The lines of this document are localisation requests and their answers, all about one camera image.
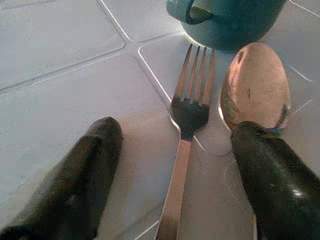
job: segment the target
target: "mug handle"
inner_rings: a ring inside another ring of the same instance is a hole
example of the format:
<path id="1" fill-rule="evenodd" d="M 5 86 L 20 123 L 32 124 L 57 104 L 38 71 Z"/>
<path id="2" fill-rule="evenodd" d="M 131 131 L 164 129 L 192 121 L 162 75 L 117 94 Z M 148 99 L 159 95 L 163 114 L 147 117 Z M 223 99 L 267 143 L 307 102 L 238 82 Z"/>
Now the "mug handle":
<path id="1" fill-rule="evenodd" d="M 212 13 L 202 8 L 192 6 L 194 1 L 168 0 L 166 2 L 166 9 L 171 16 L 190 25 L 200 24 L 213 16 Z"/>

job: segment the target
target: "white countertop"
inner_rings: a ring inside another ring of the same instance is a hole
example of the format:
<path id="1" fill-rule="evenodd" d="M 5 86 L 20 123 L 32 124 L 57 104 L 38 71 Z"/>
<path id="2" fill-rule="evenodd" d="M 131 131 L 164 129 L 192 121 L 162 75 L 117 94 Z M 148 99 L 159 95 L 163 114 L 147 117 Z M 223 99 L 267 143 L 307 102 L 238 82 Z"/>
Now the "white countertop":
<path id="1" fill-rule="evenodd" d="M 320 6 L 288 1 L 261 40 L 296 107 L 283 136 L 320 175 Z M 178 145 L 168 108 L 190 44 L 166 0 L 0 0 L 0 227 L 95 120 L 122 127 L 97 239 L 152 240 Z M 235 53 L 216 52 L 209 123 L 193 141 L 180 239 L 252 239 L 252 211 L 218 114 Z"/>

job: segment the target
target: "black object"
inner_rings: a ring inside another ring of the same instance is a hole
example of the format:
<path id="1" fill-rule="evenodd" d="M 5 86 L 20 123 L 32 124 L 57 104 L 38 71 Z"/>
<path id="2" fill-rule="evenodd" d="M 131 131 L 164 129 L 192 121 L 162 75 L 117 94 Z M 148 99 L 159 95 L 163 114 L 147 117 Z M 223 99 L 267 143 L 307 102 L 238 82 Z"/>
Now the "black object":
<path id="1" fill-rule="evenodd" d="M 111 117 L 91 125 L 55 166 L 0 240 L 92 240 L 118 166 L 120 125 Z"/>
<path id="2" fill-rule="evenodd" d="M 320 180 L 290 146 L 245 121 L 232 132 L 243 186 L 268 240 L 320 239 Z"/>

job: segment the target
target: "stainless steel fork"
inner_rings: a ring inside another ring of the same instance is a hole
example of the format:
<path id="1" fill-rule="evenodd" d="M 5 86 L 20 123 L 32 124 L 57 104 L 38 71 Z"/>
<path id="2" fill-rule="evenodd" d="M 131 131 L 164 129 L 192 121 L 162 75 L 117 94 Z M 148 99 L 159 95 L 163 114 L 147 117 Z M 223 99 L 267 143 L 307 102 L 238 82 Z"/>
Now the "stainless steel fork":
<path id="1" fill-rule="evenodd" d="M 191 44 L 187 51 L 170 106 L 170 119 L 180 132 L 180 141 L 169 189 L 155 236 L 156 240 L 175 240 L 177 238 L 192 138 L 197 131 L 207 124 L 209 118 L 210 96 L 215 73 L 215 51 L 212 50 L 207 80 L 204 80 L 206 48 L 202 53 L 198 74 L 197 64 L 200 47 L 197 48 L 191 73 L 187 73 L 192 47 L 193 45 Z"/>

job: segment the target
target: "mug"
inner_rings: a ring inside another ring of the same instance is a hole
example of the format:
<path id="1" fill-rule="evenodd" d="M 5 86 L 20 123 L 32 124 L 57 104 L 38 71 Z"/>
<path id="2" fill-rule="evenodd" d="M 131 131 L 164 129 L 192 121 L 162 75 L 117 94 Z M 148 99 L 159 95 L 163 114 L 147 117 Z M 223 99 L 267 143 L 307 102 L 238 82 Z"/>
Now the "mug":
<path id="1" fill-rule="evenodd" d="M 235 51 L 262 38 L 286 0 L 168 0 L 166 9 L 196 42 Z"/>

